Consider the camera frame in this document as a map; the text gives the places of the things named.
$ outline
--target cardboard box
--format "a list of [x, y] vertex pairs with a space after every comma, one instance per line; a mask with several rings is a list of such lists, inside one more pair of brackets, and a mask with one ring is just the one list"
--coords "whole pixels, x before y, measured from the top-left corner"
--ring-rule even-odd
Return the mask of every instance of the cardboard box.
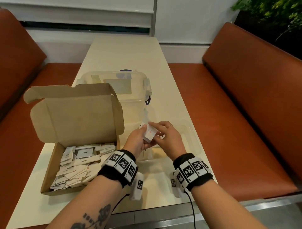
[[75, 187], [50, 191], [60, 160], [67, 146], [115, 142], [124, 132], [123, 110], [110, 84], [81, 84], [36, 86], [24, 94], [26, 103], [38, 102], [31, 110], [38, 138], [45, 143], [56, 143], [41, 187], [45, 195], [78, 192]]

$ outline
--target orange cushion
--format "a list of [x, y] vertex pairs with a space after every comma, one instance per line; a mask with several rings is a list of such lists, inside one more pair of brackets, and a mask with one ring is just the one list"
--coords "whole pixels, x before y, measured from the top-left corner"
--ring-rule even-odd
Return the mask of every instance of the orange cushion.
[[[71, 86], [80, 66], [73, 63], [47, 64], [30, 86]], [[34, 105], [26, 104], [20, 98], [0, 122], [1, 159], [7, 161], [0, 167], [1, 182], [6, 184], [0, 189], [0, 215], [3, 216], [0, 228], [6, 227], [44, 145], [31, 122], [30, 110]]]
[[238, 201], [297, 191], [202, 64], [169, 64], [219, 185]]
[[7, 9], [0, 9], [0, 120], [36, 77], [46, 55]]
[[302, 180], [302, 61], [230, 23], [203, 60]]

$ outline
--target wire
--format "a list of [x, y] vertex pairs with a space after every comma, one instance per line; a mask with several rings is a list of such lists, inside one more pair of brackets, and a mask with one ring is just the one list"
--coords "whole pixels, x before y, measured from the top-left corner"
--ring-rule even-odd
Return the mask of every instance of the wire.
[[114, 209], [118, 206], [118, 204], [119, 204], [126, 196], [130, 196], [130, 194], [124, 195], [123, 198], [120, 199], [120, 201], [116, 204], [116, 206], [114, 207]]
[[191, 206], [192, 206], [192, 211], [193, 211], [193, 218], [194, 218], [194, 229], [196, 229], [196, 225], [195, 225], [195, 213], [194, 213], [193, 204], [192, 204], [192, 201], [191, 201], [191, 198], [190, 198], [189, 194], [186, 191], [184, 191], [184, 193], [187, 194], [188, 197], [189, 197], [189, 199], [190, 199]]

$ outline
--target plastic container latch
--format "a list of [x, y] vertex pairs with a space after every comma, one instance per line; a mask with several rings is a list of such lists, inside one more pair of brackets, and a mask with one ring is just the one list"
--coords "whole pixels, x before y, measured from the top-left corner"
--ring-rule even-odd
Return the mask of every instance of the plastic container latch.
[[146, 90], [145, 103], [146, 105], [149, 105], [151, 101], [152, 90], [151, 90], [150, 80], [148, 78], [143, 80], [143, 87]]

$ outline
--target hand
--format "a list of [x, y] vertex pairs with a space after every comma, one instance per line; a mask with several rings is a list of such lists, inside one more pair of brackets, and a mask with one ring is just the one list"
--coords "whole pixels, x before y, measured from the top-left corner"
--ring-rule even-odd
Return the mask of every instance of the hand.
[[173, 125], [171, 125], [170, 122], [149, 122], [149, 125], [153, 126], [159, 131], [151, 141], [151, 144], [156, 142], [172, 161], [174, 161], [180, 155], [187, 153], [180, 133], [174, 128]]
[[132, 131], [131, 134], [128, 136], [123, 149], [128, 150], [135, 156], [135, 158], [138, 158], [143, 150], [156, 145], [155, 142], [147, 143], [143, 139], [143, 136], [145, 135], [146, 131], [147, 125], [143, 125], [142, 128], [135, 129], [134, 131]]

